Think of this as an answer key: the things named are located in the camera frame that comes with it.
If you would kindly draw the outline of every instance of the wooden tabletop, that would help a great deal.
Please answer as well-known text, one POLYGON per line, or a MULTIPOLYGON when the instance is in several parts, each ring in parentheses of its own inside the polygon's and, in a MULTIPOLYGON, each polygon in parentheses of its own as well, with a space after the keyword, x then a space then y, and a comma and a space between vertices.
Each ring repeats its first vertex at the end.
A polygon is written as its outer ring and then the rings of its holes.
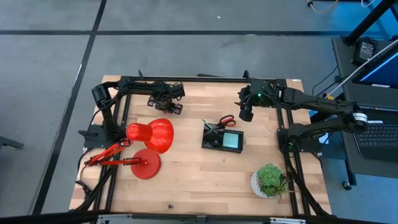
MULTIPOLYGON (((105 75, 103 82, 118 81, 120 76, 105 75)), ((162 167, 159 173, 148 180, 135 177, 129 166, 119 166, 114 189, 112 212, 212 214, 212 215, 258 215, 290 216, 292 209, 289 196, 259 198, 250 188, 253 172, 272 163, 285 173, 284 158, 279 151, 276 129, 278 119, 275 109, 253 108, 253 121, 239 119, 237 92, 247 83, 184 82, 186 96, 179 101, 183 105, 181 115, 163 114, 147 106, 148 96, 132 95, 127 124, 148 123, 157 118, 167 118, 174 126, 172 147, 160 155, 162 167), (235 129, 244 132, 241 154, 202 149, 203 121, 217 122, 222 116, 233 114, 237 121, 235 129)), ((302 90, 300 80, 287 80, 287 85, 302 90)), ((118 123, 121 123, 124 99, 122 99, 118 123)), ((288 123, 284 113, 284 123, 288 123)), ((309 123, 307 110, 293 111, 295 123, 309 123)), ((101 124, 102 115, 95 118, 101 124)), ((121 158, 132 157, 146 148, 142 142, 134 142, 121 153, 121 158)), ((94 149, 82 161, 100 153, 94 149)), ((330 211, 329 199, 319 161, 309 153, 301 153, 305 183, 318 203, 330 211)), ((97 184, 100 166, 87 167, 83 181, 91 189, 97 184)), ((108 183, 104 186, 100 208, 104 208, 108 183)), ((70 208, 76 208, 84 199, 79 185, 73 191, 70 208)), ((303 212, 300 194, 297 192, 300 212, 303 212)))

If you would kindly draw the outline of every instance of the floor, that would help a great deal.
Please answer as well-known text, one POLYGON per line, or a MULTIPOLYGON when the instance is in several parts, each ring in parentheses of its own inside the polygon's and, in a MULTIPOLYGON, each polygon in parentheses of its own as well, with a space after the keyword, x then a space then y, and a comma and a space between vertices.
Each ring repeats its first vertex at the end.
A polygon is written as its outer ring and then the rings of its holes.
MULTIPOLYGON (((21 151, 0 150, 2 217, 30 213, 59 129, 66 135, 43 212, 67 211, 83 145, 77 131, 88 125, 94 107, 90 90, 103 75, 137 75, 141 69, 144 75, 241 77, 249 70, 252 77, 302 79, 310 93, 336 66, 330 36, 347 34, 369 14, 357 2, 340 2, 317 14, 304 0, 112 0, 105 5, 99 27, 93 28, 100 4, 101 0, 0 1, 0 94, 5 96, 0 98, 0 136, 25 144, 21 151), (97 36, 37 32, 93 29, 281 32, 97 36), (72 89, 80 91, 75 95, 72 89), (64 113, 67 104, 74 105, 71 114, 64 113)), ((329 4, 314 2, 319 9, 329 4)), ((394 30, 398 24, 388 11, 368 34, 380 39, 396 35, 394 30)), ((315 93, 332 82, 330 77, 315 93)), ((346 179, 344 162, 323 159, 323 172, 333 214, 398 223, 398 180, 357 175, 358 186, 345 191, 340 184, 346 179)))

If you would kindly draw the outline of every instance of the red lamp base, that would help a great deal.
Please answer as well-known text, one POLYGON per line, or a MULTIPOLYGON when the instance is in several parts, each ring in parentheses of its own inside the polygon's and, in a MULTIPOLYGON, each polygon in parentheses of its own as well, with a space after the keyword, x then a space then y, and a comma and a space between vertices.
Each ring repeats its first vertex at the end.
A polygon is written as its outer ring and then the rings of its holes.
POLYGON ((135 153, 134 157, 147 160, 146 164, 131 165, 131 171, 136 177, 140 179, 149 179, 158 173, 161 161, 157 153, 149 149, 141 149, 135 153))

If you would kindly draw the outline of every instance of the laptop keyboard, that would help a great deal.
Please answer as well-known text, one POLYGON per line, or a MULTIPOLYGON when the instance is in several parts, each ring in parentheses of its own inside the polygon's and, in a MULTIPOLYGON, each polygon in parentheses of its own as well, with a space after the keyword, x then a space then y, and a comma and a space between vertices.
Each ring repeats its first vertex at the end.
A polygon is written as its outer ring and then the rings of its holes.
POLYGON ((355 137, 359 147, 398 147, 398 124, 369 124, 355 137))

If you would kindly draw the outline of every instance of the red lamp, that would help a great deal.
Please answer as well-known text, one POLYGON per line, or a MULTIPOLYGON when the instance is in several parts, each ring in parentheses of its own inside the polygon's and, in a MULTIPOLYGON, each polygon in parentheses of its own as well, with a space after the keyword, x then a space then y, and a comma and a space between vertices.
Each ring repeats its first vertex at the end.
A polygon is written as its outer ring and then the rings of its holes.
POLYGON ((160 118, 149 124, 132 123, 126 129, 126 136, 130 141, 142 141, 147 149, 141 149, 133 158, 140 158, 145 162, 131 165, 132 173, 141 179, 155 176, 161 165, 158 154, 169 150, 173 143, 174 129, 172 123, 160 118))

